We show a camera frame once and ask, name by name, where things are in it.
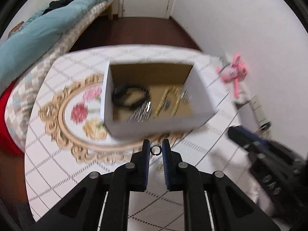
white small box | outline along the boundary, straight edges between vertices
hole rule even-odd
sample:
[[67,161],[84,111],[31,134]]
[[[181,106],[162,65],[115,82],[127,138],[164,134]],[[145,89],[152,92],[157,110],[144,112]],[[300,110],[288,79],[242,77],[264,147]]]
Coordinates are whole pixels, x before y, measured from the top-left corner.
[[[109,133],[117,139],[140,138],[154,133],[188,132],[199,128],[215,114],[208,91],[193,63],[110,64],[104,76],[101,118]],[[125,112],[127,109],[115,108],[112,103],[113,89],[121,83],[149,87],[153,112],[164,89],[173,85],[187,89],[190,100],[188,105],[179,107],[179,113],[174,117],[163,113],[164,117],[153,119],[151,116],[143,122],[127,122],[132,111]]]

blue blanket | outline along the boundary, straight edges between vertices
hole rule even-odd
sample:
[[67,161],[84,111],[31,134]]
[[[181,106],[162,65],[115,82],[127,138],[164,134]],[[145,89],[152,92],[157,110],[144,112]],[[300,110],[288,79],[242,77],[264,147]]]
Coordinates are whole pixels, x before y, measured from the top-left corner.
[[0,46],[0,95],[38,60],[95,4],[103,0],[74,0],[69,5],[28,20]]

wooden bed leg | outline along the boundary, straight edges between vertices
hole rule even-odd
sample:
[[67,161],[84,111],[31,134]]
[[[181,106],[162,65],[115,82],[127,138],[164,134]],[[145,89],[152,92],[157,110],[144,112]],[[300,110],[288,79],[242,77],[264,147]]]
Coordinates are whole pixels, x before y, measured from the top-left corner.
[[108,20],[113,19],[113,14],[112,14],[112,4],[108,7]]

metal ring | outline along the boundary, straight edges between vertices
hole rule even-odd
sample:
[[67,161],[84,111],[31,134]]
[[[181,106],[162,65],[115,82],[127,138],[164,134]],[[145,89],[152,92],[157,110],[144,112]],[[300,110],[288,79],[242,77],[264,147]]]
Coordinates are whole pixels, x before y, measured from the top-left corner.
[[[154,148],[154,147],[159,147],[159,153],[158,153],[158,154],[154,154],[154,152],[153,152],[153,148]],[[159,144],[157,144],[157,143],[153,144],[153,145],[151,146],[151,148],[150,148],[150,152],[151,152],[151,154],[154,155],[154,156],[159,156],[159,155],[162,153],[162,151],[163,151],[162,147],[161,147]]]

pink stuffed animal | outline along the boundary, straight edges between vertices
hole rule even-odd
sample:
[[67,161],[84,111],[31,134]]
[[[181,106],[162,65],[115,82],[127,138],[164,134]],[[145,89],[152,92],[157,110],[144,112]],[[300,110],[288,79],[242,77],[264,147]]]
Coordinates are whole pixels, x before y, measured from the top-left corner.
[[236,54],[231,65],[227,65],[222,69],[216,69],[216,72],[223,82],[234,81],[234,97],[238,99],[239,81],[244,80],[247,75],[247,68],[241,61],[241,55]]

